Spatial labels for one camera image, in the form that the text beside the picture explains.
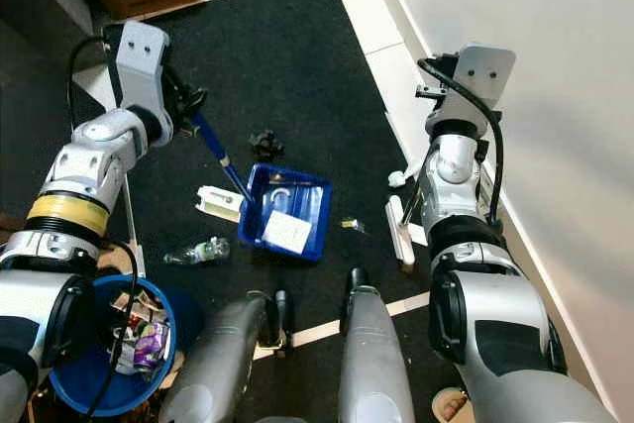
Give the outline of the blue long-handled dustpan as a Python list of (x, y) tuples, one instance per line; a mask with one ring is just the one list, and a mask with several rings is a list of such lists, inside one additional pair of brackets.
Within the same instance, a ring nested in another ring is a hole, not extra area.
[[(210, 128), (203, 114), (195, 116), (198, 134), (208, 150), (225, 170), (227, 177), (245, 198), (241, 221), (237, 224), (237, 237), (246, 246), (264, 250), (290, 259), (318, 262), (323, 257), (323, 246), (329, 229), (330, 209), (334, 184), (321, 175), (286, 169), (271, 163), (255, 163), (249, 173), (243, 175), (232, 164), (226, 148)], [(271, 211), (277, 210), (309, 221), (313, 225), (311, 237), (303, 255), (283, 251), (263, 241), (265, 221)]]

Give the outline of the white-headed broom with black handle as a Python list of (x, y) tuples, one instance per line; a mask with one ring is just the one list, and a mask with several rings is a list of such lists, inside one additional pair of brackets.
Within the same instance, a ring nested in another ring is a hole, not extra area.
[(466, 164), (458, 160), (457, 151), (450, 150), (449, 141), (432, 139), (424, 160), (418, 164), (417, 188), (409, 206), (403, 206), (397, 196), (390, 196), (385, 205), (389, 236), (392, 238), (395, 258), (400, 269), (411, 272), (415, 268), (416, 237), (412, 230), (421, 229), (424, 242), (431, 256), (430, 267), (446, 252), (450, 243), (438, 225), (448, 218), (452, 206), (444, 205), (443, 195), (449, 188), (457, 186), (461, 178), (470, 177)]

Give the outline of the small black knobby object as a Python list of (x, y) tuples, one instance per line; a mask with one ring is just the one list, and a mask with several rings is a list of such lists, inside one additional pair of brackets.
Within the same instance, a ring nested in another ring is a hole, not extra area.
[(268, 163), (285, 155), (285, 145), (273, 130), (250, 135), (248, 142), (257, 161)]

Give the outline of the clear plastic bottle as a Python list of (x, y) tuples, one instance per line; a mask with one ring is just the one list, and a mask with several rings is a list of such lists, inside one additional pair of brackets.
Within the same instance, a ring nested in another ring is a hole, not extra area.
[(181, 250), (166, 253), (163, 263), (172, 267), (200, 267), (226, 259), (231, 254), (232, 242), (222, 237), (210, 237), (198, 245), (181, 248)]

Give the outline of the white paper sheet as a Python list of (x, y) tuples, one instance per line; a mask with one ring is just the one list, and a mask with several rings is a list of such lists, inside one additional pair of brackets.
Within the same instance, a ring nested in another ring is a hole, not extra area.
[(262, 239), (267, 245), (303, 255), (312, 230), (313, 225), (309, 221), (273, 210), (265, 221)]

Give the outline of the purple drink can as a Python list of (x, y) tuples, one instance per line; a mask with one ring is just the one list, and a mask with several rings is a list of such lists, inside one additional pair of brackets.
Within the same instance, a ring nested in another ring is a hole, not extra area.
[(162, 322), (146, 324), (140, 336), (133, 343), (133, 369), (153, 371), (156, 366), (162, 364), (167, 337), (167, 324)]

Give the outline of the grey left robot leg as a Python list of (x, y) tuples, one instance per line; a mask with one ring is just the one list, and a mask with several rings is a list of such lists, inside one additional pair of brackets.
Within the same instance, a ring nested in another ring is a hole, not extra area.
[(210, 316), (164, 397), (158, 423), (228, 423), (258, 345), (288, 346), (288, 292), (253, 290)]

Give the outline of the round blue trash bin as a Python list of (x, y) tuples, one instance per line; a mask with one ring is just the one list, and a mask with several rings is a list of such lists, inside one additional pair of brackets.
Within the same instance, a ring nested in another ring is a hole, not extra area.
[[(89, 341), (83, 351), (54, 368), (52, 387), (78, 413), (117, 417), (144, 403), (171, 372), (177, 352), (199, 331), (196, 302), (173, 301), (148, 279), (113, 274), (94, 281)], [(153, 371), (133, 369), (133, 343), (146, 324), (167, 324), (164, 360)]]

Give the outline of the beige slipper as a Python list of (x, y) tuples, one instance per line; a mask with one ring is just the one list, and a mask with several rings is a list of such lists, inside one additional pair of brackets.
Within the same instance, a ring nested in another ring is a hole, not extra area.
[(470, 397), (461, 388), (441, 388), (432, 396), (431, 411), (438, 423), (476, 423)]

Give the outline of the white rectangular plastic bracket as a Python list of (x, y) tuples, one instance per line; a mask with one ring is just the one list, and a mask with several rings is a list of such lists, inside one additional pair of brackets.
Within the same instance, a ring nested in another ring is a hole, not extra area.
[(208, 184), (208, 186), (199, 187), (196, 196), (199, 198), (196, 209), (216, 218), (240, 223), (242, 204), (245, 201), (241, 193)]

